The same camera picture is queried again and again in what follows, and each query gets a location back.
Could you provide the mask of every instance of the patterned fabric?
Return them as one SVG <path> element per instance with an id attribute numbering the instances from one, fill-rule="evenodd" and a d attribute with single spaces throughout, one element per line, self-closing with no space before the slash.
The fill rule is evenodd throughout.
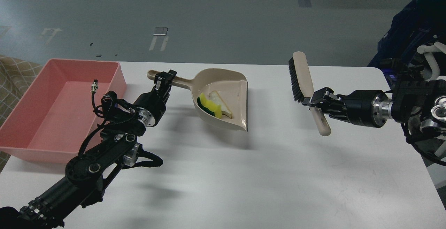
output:
<path id="1" fill-rule="evenodd" d="M 0 55 L 0 126 L 42 69 L 42 65 Z M 0 172 L 9 155 L 0 152 Z"/>

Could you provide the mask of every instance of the scrub brush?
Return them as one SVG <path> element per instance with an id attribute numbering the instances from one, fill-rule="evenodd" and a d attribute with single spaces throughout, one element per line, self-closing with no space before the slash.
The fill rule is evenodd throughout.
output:
<path id="1" fill-rule="evenodd" d="M 288 62 L 291 76 L 291 87 L 293 89 L 294 100 L 303 102 L 304 98 L 311 98 L 314 93 L 313 81 L 309 73 L 308 62 L 305 53 L 294 52 L 293 57 Z M 330 126 L 325 119 L 324 113 L 320 108 L 310 107 L 319 134 L 328 136 L 331 133 Z"/>

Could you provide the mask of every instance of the beige dustpan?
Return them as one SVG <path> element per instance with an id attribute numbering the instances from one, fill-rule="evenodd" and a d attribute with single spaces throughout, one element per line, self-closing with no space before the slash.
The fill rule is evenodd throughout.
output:
<path id="1" fill-rule="evenodd" d="M 147 71 L 150 80 L 159 73 L 156 70 Z M 191 91 L 195 109 L 201 119 L 223 129 L 247 131 L 247 88 L 246 77 L 236 71 L 224 69 L 206 69 L 200 71 L 194 79 L 176 76 L 172 85 Z M 218 91 L 223 101 L 232 111 L 232 119 L 227 116 L 216 118 L 203 111 L 197 104 L 197 98 L 204 93 L 209 98 L 211 91 Z"/>

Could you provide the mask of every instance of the screw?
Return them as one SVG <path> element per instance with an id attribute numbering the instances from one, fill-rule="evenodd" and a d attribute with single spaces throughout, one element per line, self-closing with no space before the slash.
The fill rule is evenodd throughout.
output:
<path id="1" fill-rule="evenodd" d="M 125 138 L 128 142 L 132 142 L 135 140 L 135 135 L 133 134 L 128 134 L 127 137 Z"/>
<path id="2" fill-rule="evenodd" d="M 88 167 L 88 171 L 91 172 L 91 173 L 99 172 L 99 169 L 101 169 L 101 165 L 98 164 L 98 163 L 91 164 Z"/>
<path id="3" fill-rule="evenodd" d="M 118 141 L 119 139 L 121 139 L 122 137 L 124 137 L 123 134 L 118 134 L 115 136 L 115 141 Z"/>

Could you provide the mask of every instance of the bread slice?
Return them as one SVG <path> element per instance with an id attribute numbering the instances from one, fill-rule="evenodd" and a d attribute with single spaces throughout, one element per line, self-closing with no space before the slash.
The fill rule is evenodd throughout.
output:
<path id="1" fill-rule="evenodd" d="M 232 119 L 232 111 L 229 109 L 217 91 L 212 91 L 209 94 L 209 97 L 212 102 L 215 102 L 217 105 L 221 106 L 223 115 L 229 117 L 229 119 Z"/>

